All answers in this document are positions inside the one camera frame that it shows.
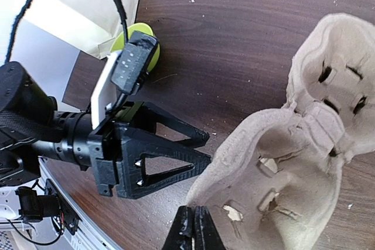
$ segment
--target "white paper bag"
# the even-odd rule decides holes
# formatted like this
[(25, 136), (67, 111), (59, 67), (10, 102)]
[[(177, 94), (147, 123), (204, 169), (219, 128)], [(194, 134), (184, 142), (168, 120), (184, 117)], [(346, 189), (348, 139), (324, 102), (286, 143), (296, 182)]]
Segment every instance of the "white paper bag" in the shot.
[[(13, 0), (13, 7), (2, 7), (2, 17), (13, 18), (25, 1)], [(138, 1), (122, 0), (128, 25), (135, 21)], [(113, 0), (34, 0), (24, 18), (99, 59), (122, 32)]]

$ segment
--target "dark brown wood surface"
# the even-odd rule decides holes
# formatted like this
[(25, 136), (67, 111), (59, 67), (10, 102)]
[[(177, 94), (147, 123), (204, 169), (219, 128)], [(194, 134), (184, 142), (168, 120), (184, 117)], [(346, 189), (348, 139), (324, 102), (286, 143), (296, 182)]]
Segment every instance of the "dark brown wood surface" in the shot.
[[(137, 21), (153, 27), (162, 54), (139, 99), (210, 132), (204, 150), (213, 153), (247, 115), (283, 105), (293, 55), (319, 19), (339, 12), (375, 22), (375, 1), (141, 0)], [(85, 108), (103, 65), (81, 54), (64, 100)], [(49, 167), (98, 226), (131, 250), (161, 248), (193, 182), (132, 201), (100, 197), (90, 170)], [(344, 168), (336, 211), (314, 249), (375, 249), (375, 155)]]

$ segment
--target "paper bag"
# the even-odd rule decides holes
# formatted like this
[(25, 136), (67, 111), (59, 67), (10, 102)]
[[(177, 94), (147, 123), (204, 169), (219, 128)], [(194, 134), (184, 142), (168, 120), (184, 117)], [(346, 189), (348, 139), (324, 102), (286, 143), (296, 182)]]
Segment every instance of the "paper bag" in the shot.
[[(5, 10), (2, 16), (14, 17), (25, 1), (13, 0), (12, 7), (2, 8)], [(122, 0), (128, 25), (135, 21), (138, 1)], [(112, 0), (34, 0), (24, 18), (99, 59), (109, 53), (115, 38), (122, 32)]]

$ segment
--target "checkered fabric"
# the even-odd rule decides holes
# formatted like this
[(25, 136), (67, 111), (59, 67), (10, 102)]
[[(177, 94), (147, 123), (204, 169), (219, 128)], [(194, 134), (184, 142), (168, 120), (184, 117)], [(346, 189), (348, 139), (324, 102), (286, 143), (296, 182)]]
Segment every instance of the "checkered fabric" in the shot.
[(14, 250), (11, 240), (6, 232), (0, 232), (0, 249)]

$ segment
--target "wooden table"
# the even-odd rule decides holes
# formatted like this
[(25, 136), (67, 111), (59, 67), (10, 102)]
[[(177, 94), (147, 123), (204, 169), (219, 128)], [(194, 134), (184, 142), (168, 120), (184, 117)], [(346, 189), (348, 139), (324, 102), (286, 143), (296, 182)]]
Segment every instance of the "wooden table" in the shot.
[[(346, 12), (375, 20), (374, 0), (141, 0), (137, 21), (161, 41), (158, 67), (139, 99), (212, 134), (213, 153), (240, 121), (285, 102), (291, 59), (318, 20)], [(80, 108), (104, 63), (81, 54), (65, 102)], [(101, 197), (90, 170), (49, 162), (83, 210), (125, 249), (160, 249), (193, 180), (137, 201)], [(336, 211), (314, 249), (375, 249), (375, 157), (344, 168)]]

